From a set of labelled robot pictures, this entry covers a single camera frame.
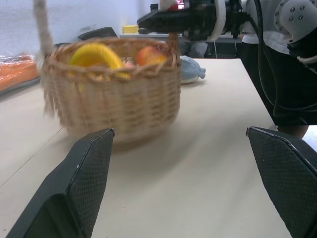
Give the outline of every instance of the white wall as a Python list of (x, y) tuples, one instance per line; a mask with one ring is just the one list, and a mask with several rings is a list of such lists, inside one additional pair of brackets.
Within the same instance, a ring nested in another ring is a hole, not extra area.
[[(55, 43), (74, 42), (82, 33), (110, 26), (119, 35), (124, 24), (150, 11), (159, 0), (47, 0)], [(39, 49), (32, 0), (0, 0), (0, 55)]]

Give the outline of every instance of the blue plush toy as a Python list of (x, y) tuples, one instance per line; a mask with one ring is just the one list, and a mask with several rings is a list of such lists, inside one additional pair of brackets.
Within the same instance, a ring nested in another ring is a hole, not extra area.
[(182, 83), (192, 83), (199, 78), (205, 78), (206, 69), (188, 56), (181, 56), (182, 60)]

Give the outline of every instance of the wicker basket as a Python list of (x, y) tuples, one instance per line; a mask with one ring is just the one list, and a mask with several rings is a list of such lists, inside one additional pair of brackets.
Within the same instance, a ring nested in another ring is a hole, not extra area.
[[(132, 142), (159, 133), (175, 120), (181, 81), (177, 34), (169, 35), (168, 44), (152, 39), (103, 38), (55, 49), (46, 11), (45, 0), (34, 0), (43, 56), (39, 69), (45, 110), (57, 114), (69, 133), (83, 136), (114, 128), (116, 143)], [(162, 64), (133, 69), (70, 66), (72, 54), (87, 42), (106, 44), (120, 57), (133, 62), (145, 46), (165, 49), (171, 56)], [(118, 72), (131, 77), (121, 78)]]

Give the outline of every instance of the white table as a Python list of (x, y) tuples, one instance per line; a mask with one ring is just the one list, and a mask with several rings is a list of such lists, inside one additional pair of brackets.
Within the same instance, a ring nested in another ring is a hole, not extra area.
[[(176, 122), (154, 141), (113, 153), (94, 238), (290, 238), (262, 184), (245, 132), (270, 128), (238, 59), (199, 59)], [(0, 101), (0, 237), (74, 139), (43, 117), (39, 86)]]
[[(144, 37), (144, 38), (153, 38), (157, 41), (167, 41), (168, 34), (156, 33), (152, 32), (147, 35), (139, 34), (139, 33), (121, 33), (120, 38), (129, 38), (129, 37)], [(182, 35), (179, 35), (180, 41), (185, 41)], [(221, 35), (217, 40), (217, 43), (241, 43), (241, 40), (233, 38), (231, 35)]]

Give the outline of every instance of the robotic hand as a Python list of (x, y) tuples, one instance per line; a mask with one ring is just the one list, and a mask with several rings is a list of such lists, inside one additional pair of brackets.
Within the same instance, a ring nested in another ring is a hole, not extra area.
[(151, 32), (182, 33), (190, 41), (257, 33), (259, 45), (263, 31), (277, 31), (290, 55), (317, 73), (317, 0), (185, 0), (184, 9), (152, 11), (138, 24)]

